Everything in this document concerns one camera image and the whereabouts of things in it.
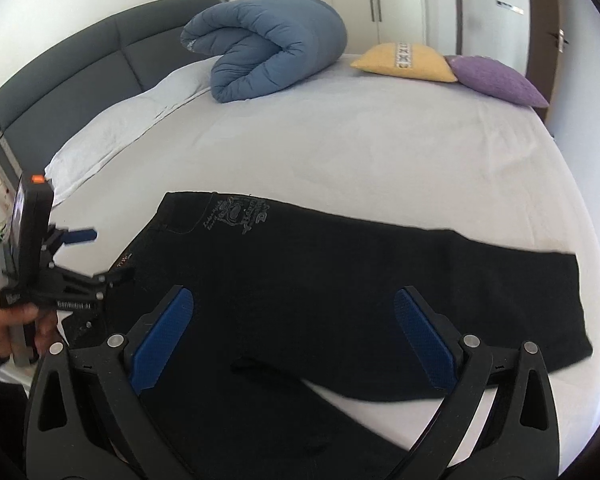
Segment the person's left hand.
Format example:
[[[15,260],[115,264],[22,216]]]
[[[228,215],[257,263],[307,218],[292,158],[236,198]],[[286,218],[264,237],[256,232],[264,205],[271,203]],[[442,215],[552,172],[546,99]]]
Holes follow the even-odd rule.
[[[34,304],[20,304],[9,309],[0,308],[0,358],[8,358],[12,354],[10,330],[30,323],[34,323],[36,327],[34,343],[40,356],[58,341],[58,317],[55,311],[40,310]]]

